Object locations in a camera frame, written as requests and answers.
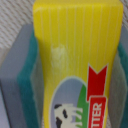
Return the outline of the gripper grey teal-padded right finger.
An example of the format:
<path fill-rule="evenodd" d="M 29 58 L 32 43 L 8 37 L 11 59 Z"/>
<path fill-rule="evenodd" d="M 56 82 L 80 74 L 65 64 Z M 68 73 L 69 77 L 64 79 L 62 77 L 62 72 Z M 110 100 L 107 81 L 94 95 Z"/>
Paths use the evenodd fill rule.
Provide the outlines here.
<path fill-rule="evenodd" d="M 114 59 L 109 97 L 112 128 L 128 128 L 128 30 L 122 27 Z"/>

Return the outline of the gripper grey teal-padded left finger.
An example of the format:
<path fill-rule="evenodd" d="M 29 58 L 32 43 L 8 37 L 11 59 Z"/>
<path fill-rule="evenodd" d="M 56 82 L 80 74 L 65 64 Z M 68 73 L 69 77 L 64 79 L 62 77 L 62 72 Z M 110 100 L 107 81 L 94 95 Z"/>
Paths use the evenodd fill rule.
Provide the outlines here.
<path fill-rule="evenodd" d="M 41 128 L 43 74 L 32 24 L 24 25 L 0 67 L 10 128 Z"/>

